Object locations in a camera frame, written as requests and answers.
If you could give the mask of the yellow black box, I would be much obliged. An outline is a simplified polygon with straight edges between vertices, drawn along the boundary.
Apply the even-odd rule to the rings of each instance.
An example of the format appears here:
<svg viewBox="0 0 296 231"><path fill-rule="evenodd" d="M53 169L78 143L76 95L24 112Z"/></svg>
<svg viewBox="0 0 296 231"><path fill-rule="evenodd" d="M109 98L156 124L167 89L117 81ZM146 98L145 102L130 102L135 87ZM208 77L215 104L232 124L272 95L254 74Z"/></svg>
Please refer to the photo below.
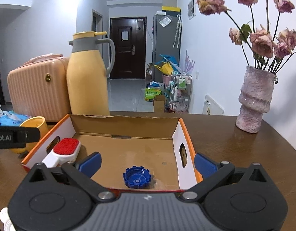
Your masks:
<svg viewBox="0 0 296 231"><path fill-rule="evenodd" d="M177 13L181 12L181 9L179 7L171 7L171 6L162 6L162 10L168 11L168 12L177 12Z"/></svg>

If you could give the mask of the white folded umbrella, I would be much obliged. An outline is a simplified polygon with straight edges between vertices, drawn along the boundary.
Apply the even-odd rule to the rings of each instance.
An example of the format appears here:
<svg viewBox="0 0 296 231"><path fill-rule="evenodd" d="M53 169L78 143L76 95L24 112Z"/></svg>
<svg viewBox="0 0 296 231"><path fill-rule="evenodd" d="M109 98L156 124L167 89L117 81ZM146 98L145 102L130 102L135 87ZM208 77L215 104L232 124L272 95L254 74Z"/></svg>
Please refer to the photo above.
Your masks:
<svg viewBox="0 0 296 231"><path fill-rule="evenodd" d="M178 48L179 47L179 42L180 42L180 35L181 35L181 30L182 30L182 18L181 15L177 15L178 21L176 24L176 32L174 36L174 43L173 43L173 48Z"/></svg>

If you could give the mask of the green printed box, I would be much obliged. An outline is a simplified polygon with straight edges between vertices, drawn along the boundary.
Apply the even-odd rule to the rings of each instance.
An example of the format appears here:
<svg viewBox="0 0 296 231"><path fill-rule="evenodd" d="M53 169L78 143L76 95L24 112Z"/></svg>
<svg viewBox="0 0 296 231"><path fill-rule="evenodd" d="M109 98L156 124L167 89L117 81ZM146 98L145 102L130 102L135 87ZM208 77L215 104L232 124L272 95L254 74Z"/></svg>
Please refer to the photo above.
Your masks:
<svg viewBox="0 0 296 231"><path fill-rule="evenodd" d="M145 88L144 99L145 101L152 102L157 95L161 95L162 90L158 88Z"/></svg>

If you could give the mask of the yellow watering can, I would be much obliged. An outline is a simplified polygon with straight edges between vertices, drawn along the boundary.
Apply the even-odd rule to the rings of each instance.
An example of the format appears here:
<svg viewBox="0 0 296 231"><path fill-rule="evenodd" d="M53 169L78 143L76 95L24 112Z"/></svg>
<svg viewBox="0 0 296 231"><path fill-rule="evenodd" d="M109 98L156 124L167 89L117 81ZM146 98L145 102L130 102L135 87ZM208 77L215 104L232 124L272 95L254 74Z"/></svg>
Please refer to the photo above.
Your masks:
<svg viewBox="0 0 296 231"><path fill-rule="evenodd" d="M162 67L159 65L154 65L154 67L159 70L162 74L170 76L174 69L172 68L172 65L169 62L163 62Z"/></svg>

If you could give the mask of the pink textured vase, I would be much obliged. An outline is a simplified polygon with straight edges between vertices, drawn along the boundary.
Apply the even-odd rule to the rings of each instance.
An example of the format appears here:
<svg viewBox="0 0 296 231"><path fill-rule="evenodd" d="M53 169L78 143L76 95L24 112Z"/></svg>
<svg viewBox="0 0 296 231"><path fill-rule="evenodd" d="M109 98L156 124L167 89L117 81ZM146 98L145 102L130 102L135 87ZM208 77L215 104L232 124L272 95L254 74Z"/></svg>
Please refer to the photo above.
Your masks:
<svg viewBox="0 0 296 231"><path fill-rule="evenodd" d="M276 75L252 66L246 67L238 97L241 103L236 126L250 134L259 132L263 114L269 112Z"/></svg>

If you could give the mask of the blue tissue pack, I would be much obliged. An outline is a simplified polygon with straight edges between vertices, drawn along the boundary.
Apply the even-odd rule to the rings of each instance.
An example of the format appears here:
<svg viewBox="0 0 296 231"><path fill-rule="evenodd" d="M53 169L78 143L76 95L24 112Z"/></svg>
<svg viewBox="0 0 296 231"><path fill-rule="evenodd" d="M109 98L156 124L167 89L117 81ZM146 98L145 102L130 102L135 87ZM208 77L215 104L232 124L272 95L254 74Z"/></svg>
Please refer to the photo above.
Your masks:
<svg viewBox="0 0 296 231"><path fill-rule="evenodd" d="M21 123L31 118L31 116L17 114L14 111L3 111L0 116L0 126L20 126Z"/></svg>

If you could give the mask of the yellow thermos jug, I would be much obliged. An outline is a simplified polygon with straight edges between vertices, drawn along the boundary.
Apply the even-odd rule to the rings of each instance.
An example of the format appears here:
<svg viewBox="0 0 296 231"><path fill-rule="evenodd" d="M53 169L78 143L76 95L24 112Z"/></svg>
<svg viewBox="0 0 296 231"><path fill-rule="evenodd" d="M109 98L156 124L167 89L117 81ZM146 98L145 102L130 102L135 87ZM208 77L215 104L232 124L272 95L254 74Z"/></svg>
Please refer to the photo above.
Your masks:
<svg viewBox="0 0 296 231"><path fill-rule="evenodd" d="M116 50L109 38L98 39L107 32L84 31L73 34L69 42L72 53L67 66L66 82L72 114L108 116L107 78L114 67ZM98 46L108 44L111 59L105 67Z"/></svg>

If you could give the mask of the grey refrigerator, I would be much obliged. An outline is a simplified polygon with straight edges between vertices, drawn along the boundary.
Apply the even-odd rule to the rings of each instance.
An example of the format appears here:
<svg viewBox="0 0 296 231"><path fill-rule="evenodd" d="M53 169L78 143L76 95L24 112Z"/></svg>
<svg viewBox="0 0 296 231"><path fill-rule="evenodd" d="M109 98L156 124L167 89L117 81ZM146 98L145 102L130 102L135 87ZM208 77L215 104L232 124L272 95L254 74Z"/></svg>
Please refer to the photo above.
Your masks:
<svg viewBox="0 0 296 231"><path fill-rule="evenodd" d="M173 47L178 18L169 15L154 15L153 48L152 48L152 80L162 82L162 73L154 66L163 65L163 56L172 56L179 64L180 48Z"/></svg>

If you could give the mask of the dried pink roses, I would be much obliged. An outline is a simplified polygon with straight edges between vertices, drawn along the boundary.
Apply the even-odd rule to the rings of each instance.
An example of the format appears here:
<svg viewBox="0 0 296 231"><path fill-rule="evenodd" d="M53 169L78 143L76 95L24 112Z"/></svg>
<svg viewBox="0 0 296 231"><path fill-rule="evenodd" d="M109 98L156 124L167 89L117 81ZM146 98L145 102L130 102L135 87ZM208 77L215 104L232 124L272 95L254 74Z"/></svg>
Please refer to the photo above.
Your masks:
<svg viewBox="0 0 296 231"><path fill-rule="evenodd" d="M236 25L229 29L229 37L235 45L244 48L247 45L252 51L254 67L277 74L290 58L296 54L296 30L278 31L281 14L290 14L295 9L290 0L273 0L278 11L278 18L274 32L270 32L269 0L266 1L267 26L255 28L253 6L258 0L237 0L241 5L247 6L251 11L251 21L241 26L230 15L232 11L225 5L224 0L196 0L200 14L205 16L226 14Z"/></svg>

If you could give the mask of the pink ribbed suitcase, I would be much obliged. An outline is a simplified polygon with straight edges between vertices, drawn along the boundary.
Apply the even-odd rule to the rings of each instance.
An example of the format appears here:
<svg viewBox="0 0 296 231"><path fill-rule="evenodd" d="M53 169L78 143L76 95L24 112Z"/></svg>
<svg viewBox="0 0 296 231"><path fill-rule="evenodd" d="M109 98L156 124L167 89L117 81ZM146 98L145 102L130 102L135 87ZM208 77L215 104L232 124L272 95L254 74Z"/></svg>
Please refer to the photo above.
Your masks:
<svg viewBox="0 0 296 231"><path fill-rule="evenodd" d="M56 123L71 113L67 91L68 57L47 54L34 57L8 74L8 90L14 112L42 116Z"/></svg>

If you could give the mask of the blue plastic lid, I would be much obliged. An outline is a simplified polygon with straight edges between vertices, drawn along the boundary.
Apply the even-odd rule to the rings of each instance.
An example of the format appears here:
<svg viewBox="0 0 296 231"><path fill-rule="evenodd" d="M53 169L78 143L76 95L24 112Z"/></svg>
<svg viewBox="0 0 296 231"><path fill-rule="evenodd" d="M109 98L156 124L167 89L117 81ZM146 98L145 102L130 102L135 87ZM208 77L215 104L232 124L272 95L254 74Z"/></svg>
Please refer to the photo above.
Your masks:
<svg viewBox="0 0 296 231"><path fill-rule="evenodd" d="M143 166L132 166L123 173L124 184L131 189L145 189L151 182L151 174Z"/></svg>

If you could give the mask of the red white lint brush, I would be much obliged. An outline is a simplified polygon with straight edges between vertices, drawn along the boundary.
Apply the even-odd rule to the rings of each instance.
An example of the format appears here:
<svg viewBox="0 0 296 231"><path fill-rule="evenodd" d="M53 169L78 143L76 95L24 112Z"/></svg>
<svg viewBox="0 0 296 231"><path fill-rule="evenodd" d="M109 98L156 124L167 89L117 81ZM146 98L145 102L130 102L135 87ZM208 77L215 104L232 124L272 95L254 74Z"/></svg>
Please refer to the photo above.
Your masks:
<svg viewBox="0 0 296 231"><path fill-rule="evenodd" d="M67 162L74 162L81 148L81 142L73 138L64 138L57 143L42 160L47 168L57 167Z"/></svg>

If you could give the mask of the small cardboard box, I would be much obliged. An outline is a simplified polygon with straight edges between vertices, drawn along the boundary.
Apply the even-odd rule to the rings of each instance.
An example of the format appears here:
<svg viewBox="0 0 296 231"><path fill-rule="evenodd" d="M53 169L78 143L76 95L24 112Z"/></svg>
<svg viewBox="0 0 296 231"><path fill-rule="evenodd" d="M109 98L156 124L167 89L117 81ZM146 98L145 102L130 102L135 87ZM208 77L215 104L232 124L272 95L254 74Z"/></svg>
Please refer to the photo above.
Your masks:
<svg viewBox="0 0 296 231"><path fill-rule="evenodd" d="M166 98L164 95L156 95L153 100L153 107L155 113L165 112Z"/></svg>

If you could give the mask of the open cardboard box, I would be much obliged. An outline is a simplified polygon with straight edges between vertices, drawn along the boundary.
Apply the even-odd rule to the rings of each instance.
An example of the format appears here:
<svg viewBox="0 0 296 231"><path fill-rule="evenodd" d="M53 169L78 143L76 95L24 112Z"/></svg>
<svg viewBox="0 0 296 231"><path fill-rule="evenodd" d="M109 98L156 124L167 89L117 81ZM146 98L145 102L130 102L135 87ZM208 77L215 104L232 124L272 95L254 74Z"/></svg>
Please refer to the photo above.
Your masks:
<svg viewBox="0 0 296 231"><path fill-rule="evenodd" d="M127 189L123 173L133 165L149 170L150 190L189 189L203 180L182 118L66 115L23 159L26 171L46 157L56 138L81 142L78 161L99 152L102 165L92 180L107 188Z"/></svg>

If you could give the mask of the dark entrance door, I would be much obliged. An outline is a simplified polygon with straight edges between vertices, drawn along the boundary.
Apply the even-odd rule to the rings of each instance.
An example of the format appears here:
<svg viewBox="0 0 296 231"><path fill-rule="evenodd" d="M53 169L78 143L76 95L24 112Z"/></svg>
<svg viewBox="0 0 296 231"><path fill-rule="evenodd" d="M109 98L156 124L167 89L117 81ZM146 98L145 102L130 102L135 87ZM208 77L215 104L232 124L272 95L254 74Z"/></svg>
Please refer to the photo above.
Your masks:
<svg viewBox="0 0 296 231"><path fill-rule="evenodd" d="M118 17L110 20L110 38L116 59L111 79L144 79L146 65L146 18Z"/></svg>

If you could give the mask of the white framed board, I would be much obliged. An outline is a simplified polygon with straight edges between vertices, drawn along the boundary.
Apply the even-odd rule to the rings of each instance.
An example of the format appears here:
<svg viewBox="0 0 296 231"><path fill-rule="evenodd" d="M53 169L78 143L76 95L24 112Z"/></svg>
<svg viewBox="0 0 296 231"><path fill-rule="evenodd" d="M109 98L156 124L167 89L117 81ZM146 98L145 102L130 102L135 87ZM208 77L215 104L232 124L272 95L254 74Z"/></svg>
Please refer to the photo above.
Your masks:
<svg viewBox="0 0 296 231"><path fill-rule="evenodd" d="M224 115L224 109L214 101L208 94L205 95L202 114L204 115Z"/></svg>

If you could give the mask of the yellow ceramic mug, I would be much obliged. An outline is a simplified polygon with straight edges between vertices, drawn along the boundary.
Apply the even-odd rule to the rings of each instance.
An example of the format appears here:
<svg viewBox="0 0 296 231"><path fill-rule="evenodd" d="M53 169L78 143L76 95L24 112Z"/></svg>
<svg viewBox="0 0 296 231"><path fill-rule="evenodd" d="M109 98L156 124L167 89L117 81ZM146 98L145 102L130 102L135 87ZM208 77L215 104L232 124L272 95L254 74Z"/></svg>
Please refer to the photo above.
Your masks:
<svg viewBox="0 0 296 231"><path fill-rule="evenodd" d="M30 130L30 132L28 133L29 142L26 143L25 147L11 149L14 153L17 154L30 152L49 131L47 123L43 116L31 117L22 122L19 126L25 127L25 129Z"/></svg>

